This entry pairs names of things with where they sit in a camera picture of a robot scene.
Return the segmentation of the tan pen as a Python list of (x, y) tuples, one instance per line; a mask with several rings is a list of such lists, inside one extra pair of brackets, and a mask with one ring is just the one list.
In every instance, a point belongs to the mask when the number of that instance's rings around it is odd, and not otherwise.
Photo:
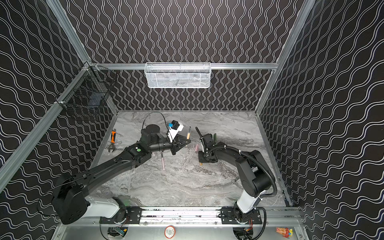
[(188, 139), (188, 140), (190, 139), (191, 131), (192, 131), (192, 127), (189, 126), (188, 133), (187, 133), (187, 139)]

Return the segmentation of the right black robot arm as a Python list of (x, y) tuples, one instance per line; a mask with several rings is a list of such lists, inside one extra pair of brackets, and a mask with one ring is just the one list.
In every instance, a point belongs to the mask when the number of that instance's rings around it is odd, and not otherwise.
[(200, 163), (224, 161), (234, 165), (243, 187), (235, 208), (242, 214), (254, 210), (263, 198), (278, 193), (276, 178), (259, 151), (246, 152), (223, 142), (215, 142), (211, 134), (200, 137), (203, 150), (199, 152)]

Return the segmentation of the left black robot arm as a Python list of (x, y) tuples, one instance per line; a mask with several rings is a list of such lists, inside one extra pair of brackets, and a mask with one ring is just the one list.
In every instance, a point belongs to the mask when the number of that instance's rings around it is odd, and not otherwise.
[(111, 160), (75, 175), (59, 176), (53, 189), (52, 205), (61, 222), (69, 225), (83, 217), (91, 206), (86, 196), (114, 177), (144, 164), (151, 159), (152, 153), (169, 150), (175, 155), (191, 143), (178, 132), (170, 129), (170, 137), (164, 137), (158, 125), (148, 125), (141, 129), (138, 142), (126, 147)]

